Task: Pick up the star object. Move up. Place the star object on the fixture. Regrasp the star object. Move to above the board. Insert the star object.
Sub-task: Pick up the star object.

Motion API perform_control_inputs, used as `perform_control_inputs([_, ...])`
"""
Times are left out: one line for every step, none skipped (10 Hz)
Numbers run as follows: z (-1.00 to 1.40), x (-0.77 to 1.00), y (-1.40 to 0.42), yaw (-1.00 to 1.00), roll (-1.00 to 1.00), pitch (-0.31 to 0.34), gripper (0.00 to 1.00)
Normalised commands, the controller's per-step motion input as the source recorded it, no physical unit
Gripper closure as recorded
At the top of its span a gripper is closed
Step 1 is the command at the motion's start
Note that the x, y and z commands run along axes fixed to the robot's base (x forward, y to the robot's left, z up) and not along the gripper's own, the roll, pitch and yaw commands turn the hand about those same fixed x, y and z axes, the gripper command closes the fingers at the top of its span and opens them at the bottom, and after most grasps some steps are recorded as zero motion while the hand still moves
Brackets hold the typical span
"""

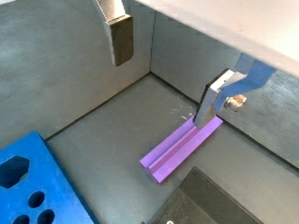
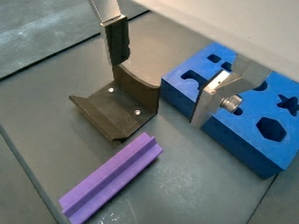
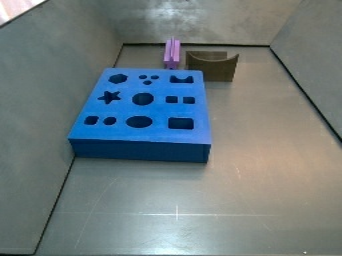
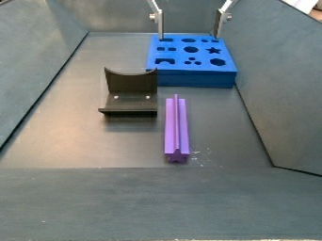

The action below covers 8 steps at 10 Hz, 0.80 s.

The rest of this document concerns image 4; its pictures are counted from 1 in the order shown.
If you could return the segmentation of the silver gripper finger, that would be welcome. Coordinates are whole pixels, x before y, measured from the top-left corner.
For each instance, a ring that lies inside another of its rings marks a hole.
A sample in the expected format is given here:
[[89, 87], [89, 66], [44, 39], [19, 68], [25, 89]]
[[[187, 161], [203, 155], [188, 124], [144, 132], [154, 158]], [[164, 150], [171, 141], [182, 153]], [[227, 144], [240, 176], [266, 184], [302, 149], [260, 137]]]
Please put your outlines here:
[[214, 24], [214, 37], [216, 39], [220, 37], [222, 27], [228, 17], [228, 9], [232, 4], [232, 1], [234, 0], [226, 0], [222, 7], [216, 10], [215, 24]]
[[163, 12], [158, 6], [156, 0], [146, 0], [152, 12], [148, 15], [150, 20], [158, 25], [159, 39], [163, 39]]

